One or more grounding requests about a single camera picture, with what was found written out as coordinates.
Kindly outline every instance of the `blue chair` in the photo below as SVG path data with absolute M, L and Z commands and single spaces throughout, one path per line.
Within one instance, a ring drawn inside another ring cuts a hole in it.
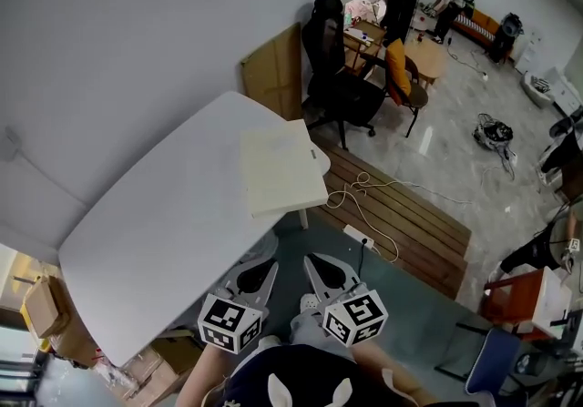
M 524 391 L 524 386 L 510 372 L 514 368 L 515 358 L 520 349 L 520 339 L 509 332 L 492 328 L 488 332 L 462 326 L 472 332 L 485 333 L 486 339 L 482 349 L 478 354 L 472 371 L 467 377 L 461 377 L 442 367 L 435 369 L 447 376 L 465 382 L 465 392 L 469 395 L 485 393 L 496 407 L 527 407 L 528 395 Z M 509 395 L 501 395 L 500 391 L 506 377 L 510 377 L 520 386 L 518 392 Z

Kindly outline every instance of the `white cabinet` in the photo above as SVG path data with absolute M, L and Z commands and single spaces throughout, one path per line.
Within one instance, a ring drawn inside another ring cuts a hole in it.
M 569 115 L 581 106 L 577 89 L 562 75 L 556 67 L 548 70 L 545 79 L 551 85 L 551 92 L 555 103 Z
M 537 66 L 537 52 L 540 48 L 542 38 L 538 31 L 532 31 L 528 37 L 525 50 L 515 62 L 515 68 L 521 74 L 532 71 Z

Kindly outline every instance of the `wooden floor panel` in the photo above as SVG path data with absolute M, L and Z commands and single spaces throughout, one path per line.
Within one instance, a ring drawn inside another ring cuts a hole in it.
M 370 174 L 371 184 L 387 184 L 393 179 L 324 138 L 314 137 L 313 141 L 332 162 L 324 177 L 328 192 L 348 186 L 366 221 L 396 242 L 399 258 L 394 265 L 454 299 L 467 266 L 464 255 L 471 231 L 404 185 L 367 188 L 366 195 L 358 186 L 351 188 L 361 172 Z M 338 205 L 342 197 L 331 197 L 330 205 Z M 321 206 L 312 211 L 337 229 L 352 225 L 374 240 L 385 259 L 395 259 L 394 244 L 368 226 L 349 196 L 339 208 Z

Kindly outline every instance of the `power strip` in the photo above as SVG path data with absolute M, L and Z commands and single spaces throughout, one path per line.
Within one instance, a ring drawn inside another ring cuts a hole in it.
M 358 241 L 359 243 L 363 243 L 363 240 L 366 239 L 366 242 L 364 243 L 364 246 L 367 249 L 372 249 L 373 248 L 374 240 L 372 240 L 368 236 L 365 236 L 360 230 L 355 229 L 350 224 L 347 224 L 344 227 L 343 231 L 344 231 L 344 234 L 346 234 L 347 236 L 352 237 L 354 240 Z

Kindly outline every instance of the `shoe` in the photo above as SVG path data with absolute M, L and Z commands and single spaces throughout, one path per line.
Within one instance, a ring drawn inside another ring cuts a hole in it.
M 303 294 L 300 299 L 300 313 L 304 313 L 306 310 L 314 310 L 318 308 L 320 301 L 316 297 L 316 294 Z
M 561 257 L 561 267 L 568 273 L 568 274 L 572 274 L 573 273 L 573 265 L 575 264 L 575 261 L 573 260 L 573 255 L 570 251 L 563 253 L 563 256 Z
M 538 175 L 538 180 L 540 180 L 540 183 L 543 184 L 545 187 L 548 187 L 548 179 L 547 179 L 547 174 L 545 174 L 542 169 L 540 168 L 540 165 L 536 165 L 535 166 L 535 172 Z
M 502 264 L 502 261 L 499 261 L 496 264 L 496 267 L 488 276 L 488 282 L 498 282 L 499 280 L 502 279 L 502 276 L 505 275 L 505 273 L 502 271 L 502 268 L 500 268 L 501 264 Z

